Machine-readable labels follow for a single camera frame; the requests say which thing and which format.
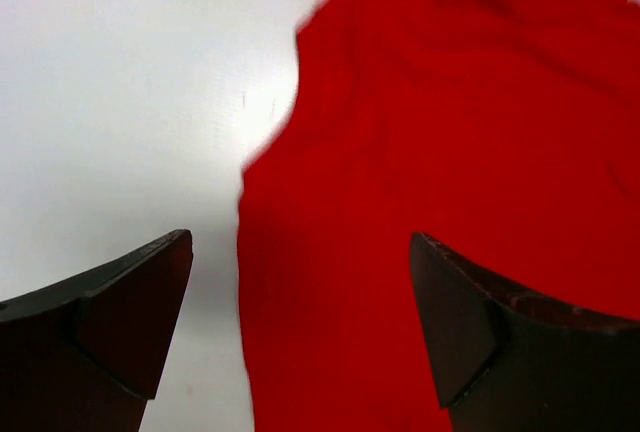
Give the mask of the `red t shirt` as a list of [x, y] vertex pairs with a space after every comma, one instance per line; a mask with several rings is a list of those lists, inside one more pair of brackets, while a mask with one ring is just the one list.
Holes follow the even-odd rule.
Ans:
[[639, 315], [639, 6], [326, 0], [245, 169], [239, 315], [259, 431], [446, 431], [410, 281], [426, 233]]

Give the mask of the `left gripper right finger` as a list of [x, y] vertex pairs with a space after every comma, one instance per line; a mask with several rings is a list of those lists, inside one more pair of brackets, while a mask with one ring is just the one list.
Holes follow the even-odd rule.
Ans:
[[561, 302], [417, 233], [416, 304], [456, 431], [635, 431], [639, 324]]

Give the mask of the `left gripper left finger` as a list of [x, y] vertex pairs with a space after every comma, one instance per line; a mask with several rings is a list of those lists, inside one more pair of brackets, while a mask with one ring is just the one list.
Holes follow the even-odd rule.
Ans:
[[193, 262], [172, 231], [1, 304], [1, 428], [137, 431], [156, 397]]

